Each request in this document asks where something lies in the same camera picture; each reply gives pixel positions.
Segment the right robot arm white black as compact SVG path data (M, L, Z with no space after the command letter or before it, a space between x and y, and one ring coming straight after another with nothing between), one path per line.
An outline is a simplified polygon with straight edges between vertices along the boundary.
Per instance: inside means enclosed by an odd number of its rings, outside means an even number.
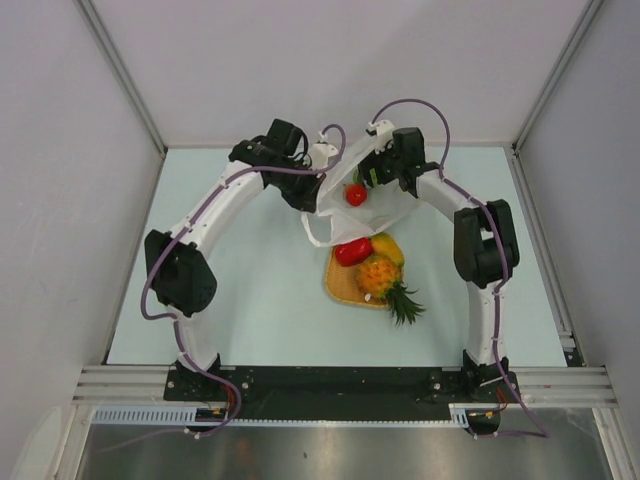
M400 189L430 204L453 224L453 257L469 294L469 335L463 350L461 388L473 401L497 389L516 392L502 338L503 290L520 262L512 212L504 200L484 203L428 162L421 131L386 121L369 125L354 155L367 186L396 181Z

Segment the white plastic bag lemon print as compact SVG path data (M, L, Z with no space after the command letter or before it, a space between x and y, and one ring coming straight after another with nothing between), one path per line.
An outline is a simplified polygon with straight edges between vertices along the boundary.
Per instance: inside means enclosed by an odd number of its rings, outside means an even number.
M356 167L374 151L374 140L365 136L348 147L337 165L326 173L316 197L316 211L301 214L312 245L330 247L371 237L422 205L420 200L402 191L396 179L369 188L366 199L358 206L346 200L346 186L353 182Z

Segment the fake red bell pepper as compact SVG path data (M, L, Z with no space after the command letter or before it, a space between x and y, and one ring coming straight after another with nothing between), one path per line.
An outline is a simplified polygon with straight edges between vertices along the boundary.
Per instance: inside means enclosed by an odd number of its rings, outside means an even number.
M334 248L334 257L342 267L360 264L373 253L373 246L367 237L340 244Z

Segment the fake pineapple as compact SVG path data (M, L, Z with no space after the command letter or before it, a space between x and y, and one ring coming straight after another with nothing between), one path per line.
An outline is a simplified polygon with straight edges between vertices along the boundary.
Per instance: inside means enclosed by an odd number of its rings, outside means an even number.
M411 298L414 291L405 285L402 268L387 256L374 254L358 264L355 282L365 295L386 306L397 326L414 324L424 312Z

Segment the fake mango yellow green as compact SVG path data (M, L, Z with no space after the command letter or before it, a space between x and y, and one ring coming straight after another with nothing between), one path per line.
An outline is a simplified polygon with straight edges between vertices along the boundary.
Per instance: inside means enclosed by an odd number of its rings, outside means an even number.
M376 255L388 257L400 268L404 266L404 253L390 234L387 232L378 233L370 238L370 242Z

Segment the small fake red apple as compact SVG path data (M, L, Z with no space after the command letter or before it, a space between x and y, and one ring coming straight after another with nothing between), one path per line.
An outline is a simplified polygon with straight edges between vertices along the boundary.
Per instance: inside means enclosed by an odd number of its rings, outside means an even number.
M368 190L361 184L348 184L344 187L344 199L351 207L359 207L368 199Z

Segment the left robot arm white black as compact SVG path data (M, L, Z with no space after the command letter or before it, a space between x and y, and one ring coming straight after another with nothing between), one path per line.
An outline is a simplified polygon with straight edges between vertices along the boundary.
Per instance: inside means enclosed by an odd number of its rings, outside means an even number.
M208 258L235 217L268 186L289 205L311 212L323 174L311 167L310 142L294 124L276 119L267 133L236 144L217 182L168 231L150 231L144 239L146 274L140 295L144 319L168 319L178 346L178 362L190 370L186 387L197 398L214 397L219 388L234 390L219 371L219 354L197 314L217 291Z

